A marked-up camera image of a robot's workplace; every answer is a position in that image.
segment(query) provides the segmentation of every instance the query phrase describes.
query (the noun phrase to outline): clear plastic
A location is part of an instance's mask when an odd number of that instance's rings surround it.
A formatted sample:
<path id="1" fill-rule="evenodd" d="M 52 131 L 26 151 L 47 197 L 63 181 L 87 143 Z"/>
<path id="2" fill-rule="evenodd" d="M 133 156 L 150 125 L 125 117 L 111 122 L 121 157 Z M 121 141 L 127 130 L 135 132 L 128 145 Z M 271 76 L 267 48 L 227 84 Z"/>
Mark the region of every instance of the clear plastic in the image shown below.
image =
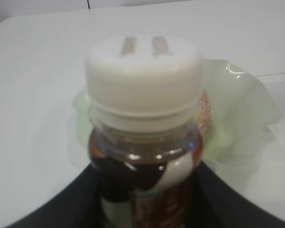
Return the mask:
<path id="1" fill-rule="evenodd" d="M 110 223 L 128 228 L 123 222 L 114 221 L 112 210 L 118 211 L 121 204 L 129 202 L 131 215 L 126 214 L 131 218 L 123 221 L 131 221 L 130 227 L 180 227 L 190 199 L 186 180 L 202 155 L 202 139 L 196 125 L 187 123 L 153 134 L 95 125 L 89 140 L 89 156 L 103 178 L 101 197 Z"/>

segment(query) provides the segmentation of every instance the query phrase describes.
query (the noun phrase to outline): white surface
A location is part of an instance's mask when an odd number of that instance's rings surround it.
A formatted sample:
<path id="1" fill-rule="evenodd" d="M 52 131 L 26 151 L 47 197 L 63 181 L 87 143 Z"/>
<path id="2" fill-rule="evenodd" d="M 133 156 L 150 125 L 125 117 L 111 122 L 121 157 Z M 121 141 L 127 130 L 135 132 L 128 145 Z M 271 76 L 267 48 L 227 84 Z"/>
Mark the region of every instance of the white surface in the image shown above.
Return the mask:
<path id="1" fill-rule="evenodd" d="M 91 48 L 86 60 L 90 116 L 127 132 L 173 129 L 196 114 L 203 57 L 175 37 L 118 36 Z"/>
<path id="2" fill-rule="evenodd" d="M 285 220 L 285 74 L 259 77 L 283 115 L 265 130 L 262 156 L 251 166 L 220 167 L 217 174 L 241 195 Z"/>
<path id="3" fill-rule="evenodd" d="M 0 0 L 0 22 L 18 15 L 33 15 L 88 8 L 86 0 Z"/>
<path id="4" fill-rule="evenodd" d="M 279 2 L 285 7 L 285 0 Z M 124 33 L 172 34 L 195 41 L 205 57 L 228 59 L 254 75 L 282 73 L 285 13 L 271 11 L 235 1 L 199 0 L 14 17 L 1 23 L 0 227 L 51 199 L 84 165 L 72 162 L 81 148 L 74 150 L 70 99 L 85 83 L 88 46 Z M 276 162 L 277 155 L 264 158 L 265 178 L 255 179 L 264 181 L 244 192 L 250 199 L 260 197 L 258 202 L 271 210 L 279 205 L 283 218 L 285 188 L 266 191 L 274 185 L 266 167 L 272 163 L 281 168 L 275 180 L 285 184 L 279 178 L 285 176 L 284 126 L 278 125 L 279 140 L 272 143 L 273 152 L 282 151 L 282 160 Z M 278 190 L 280 197 L 268 203 Z M 261 198 L 261 192 L 273 193 Z"/>

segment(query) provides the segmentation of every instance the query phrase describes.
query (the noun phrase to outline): brown liquid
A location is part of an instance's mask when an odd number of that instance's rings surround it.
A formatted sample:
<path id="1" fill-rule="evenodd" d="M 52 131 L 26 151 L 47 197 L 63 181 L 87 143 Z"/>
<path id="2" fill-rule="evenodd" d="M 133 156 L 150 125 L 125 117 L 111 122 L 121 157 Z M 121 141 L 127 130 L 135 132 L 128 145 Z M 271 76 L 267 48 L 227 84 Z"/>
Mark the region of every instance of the brown liquid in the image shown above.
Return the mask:
<path id="1" fill-rule="evenodd" d="M 190 152 L 194 169 L 202 155 L 200 135 L 193 137 L 193 147 L 178 157 Z M 94 131 L 89 142 L 91 164 L 101 173 L 101 195 L 110 202 L 131 200 L 134 228 L 178 228 L 186 216 L 190 202 L 190 185 L 187 181 L 167 190 L 149 191 L 159 182 L 167 169 L 169 160 L 151 164 L 118 160 L 110 156 L 110 147 L 101 134 Z M 127 148 L 121 142 L 120 148 Z M 144 144 L 148 149 L 171 148 L 178 142 L 167 140 L 162 143 Z"/>

